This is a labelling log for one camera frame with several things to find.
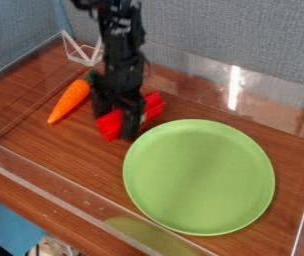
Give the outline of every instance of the carrot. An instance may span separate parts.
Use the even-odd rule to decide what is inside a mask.
[[[48,118],[48,123],[55,123],[79,105],[88,96],[91,86],[86,80],[76,80],[64,92]]]

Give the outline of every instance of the gray fabric wall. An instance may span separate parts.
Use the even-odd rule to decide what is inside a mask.
[[[63,3],[76,38],[94,44],[98,25]],[[143,0],[143,17],[150,41],[304,84],[304,0]]]
[[[0,0],[0,68],[56,34],[60,27],[68,29],[59,0]]]

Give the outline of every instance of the wooden table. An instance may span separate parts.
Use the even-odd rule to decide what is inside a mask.
[[[277,176],[274,201],[255,223],[223,236],[182,237],[218,255],[283,256],[294,247],[304,255],[304,132],[297,134],[304,111],[249,93],[238,98],[241,112],[231,111],[229,88],[158,65],[152,70],[143,91],[160,90],[167,107],[142,133],[185,118],[226,123],[261,144]],[[146,255],[96,222],[122,211],[100,209],[96,194],[106,198],[102,203],[108,199],[143,215],[123,184],[132,141],[103,139],[90,100],[56,125],[47,124],[63,88],[86,74],[87,68],[66,59],[58,41],[0,76],[0,202],[87,255]]]

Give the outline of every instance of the green plate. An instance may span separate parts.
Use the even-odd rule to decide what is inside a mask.
[[[179,120],[150,130],[124,161],[128,194],[164,227],[193,235],[221,235],[253,223],[275,191],[270,159],[235,128]]]

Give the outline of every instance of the orange carrot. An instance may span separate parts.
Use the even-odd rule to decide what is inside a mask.
[[[90,91],[91,86],[86,80],[79,79],[71,84],[51,113],[50,124],[55,123],[79,105]]]

